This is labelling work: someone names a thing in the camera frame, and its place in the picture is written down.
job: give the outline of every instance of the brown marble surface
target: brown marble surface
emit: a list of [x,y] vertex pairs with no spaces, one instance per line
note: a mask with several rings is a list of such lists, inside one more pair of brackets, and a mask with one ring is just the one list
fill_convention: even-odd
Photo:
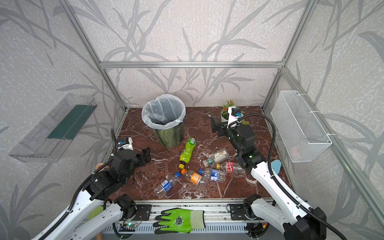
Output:
[[[260,107],[256,106],[243,107],[242,109],[246,114],[262,113]],[[141,108],[129,109],[119,137],[132,137],[136,152],[150,147],[152,161],[144,167],[136,169],[136,182],[134,184],[130,185],[132,183],[131,178],[111,198],[114,199],[122,194],[127,194],[133,200],[157,199],[154,194],[154,187],[161,183],[168,174],[181,171],[178,168],[179,157],[189,137],[195,138],[197,144],[191,161],[185,167],[186,169],[198,172],[200,168],[204,168],[202,161],[207,156],[224,147],[230,153],[229,161],[236,162],[235,150],[230,142],[225,137],[218,137],[216,133],[211,133],[210,117],[212,115],[220,119],[220,111],[221,108],[215,107],[187,108],[187,114],[184,118],[184,142],[178,147],[167,149],[158,143],[151,129],[141,120]],[[255,147],[266,157],[270,148],[271,135],[265,120],[258,117],[250,117],[247,120],[251,123],[257,136]],[[276,150],[273,158],[278,159]],[[279,176],[289,185],[283,168],[281,168]],[[270,197],[265,188],[249,174],[239,176],[227,174],[225,182],[210,181],[205,189],[188,182],[182,175],[180,183],[174,186],[163,199],[240,198],[249,197],[255,193],[261,197]]]

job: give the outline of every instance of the trash can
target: trash can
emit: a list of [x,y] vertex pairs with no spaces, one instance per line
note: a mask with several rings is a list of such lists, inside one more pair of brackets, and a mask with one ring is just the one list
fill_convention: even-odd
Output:
[[141,119],[152,129],[159,143],[168,148],[176,147],[183,141],[184,117],[184,103],[171,94],[163,94],[147,102],[141,111]]

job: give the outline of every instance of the plastic bottle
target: plastic bottle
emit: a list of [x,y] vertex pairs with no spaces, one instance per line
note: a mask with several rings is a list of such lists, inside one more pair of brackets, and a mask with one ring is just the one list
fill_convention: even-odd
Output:
[[193,170],[183,169],[181,173],[185,175],[188,181],[195,184],[198,187],[206,187],[209,181],[206,177],[201,176]]
[[219,171],[217,169],[212,169],[212,168],[200,169],[199,174],[214,182],[225,181],[225,172]]
[[208,159],[203,160],[205,167],[210,167],[211,165],[218,164],[229,158],[228,150],[223,148],[220,151],[212,154]]
[[244,174],[245,169],[240,167],[240,164],[237,162],[226,162],[224,164],[212,164],[212,168],[218,169],[220,171],[226,172],[226,173],[233,173],[233,174]]
[[175,175],[168,175],[166,179],[157,185],[155,187],[155,194],[157,195],[158,198],[164,197],[167,192],[174,186],[176,185],[177,181],[180,178],[180,173],[176,173]]
[[194,139],[193,137],[190,137],[187,140],[187,143],[185,144],[184,151],[182,151],[180,154],[179,168],[183,169],[185,167],[185,165],[189,163],[189,161],[191,160],[192,152],[193,152],[193,149],[195,148],[195,146],[196,146],[196,139]]

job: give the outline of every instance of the wallpaper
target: wallpaper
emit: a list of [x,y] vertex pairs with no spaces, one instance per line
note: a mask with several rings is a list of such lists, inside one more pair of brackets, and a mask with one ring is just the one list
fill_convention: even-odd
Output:
[[143,106],[170,93],[187,107],[222,106],[232,99],[238,106],[260,106],[272,85],[274,68],[115,68],[108,75],[125,104]]
[[[29,240],[65,209],[123,115],[56,1],[0,2],[0,238]],[[68,93],[98,105],[57,163],[10,150]]]
[[318,5],[288,64],[384,197],[384,1]]
[[70,2],[102,61],[280,61],[307,0]]
[[[282,76],[265,108],[265,114],[270,118],[279,92],[285,90],[292,88]],[[384,229],[330,147],[311,162],[293,163],[278,131],[276,145],[296,193],[313,208],[320,207],[329,224],[336,227],[347,239],[384,239]],[[327,240],[338,239],[340,238],[335,233],[327,229]]]

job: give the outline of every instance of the light blue pad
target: light blue pad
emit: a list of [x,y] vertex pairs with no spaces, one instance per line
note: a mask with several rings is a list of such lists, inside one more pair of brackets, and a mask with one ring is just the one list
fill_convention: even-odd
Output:
[[276,174],[280,173],[281,162],[279,159],[276,159],[273,162],[271,162],[271,166],[272,166],[272,169],[275,171]]

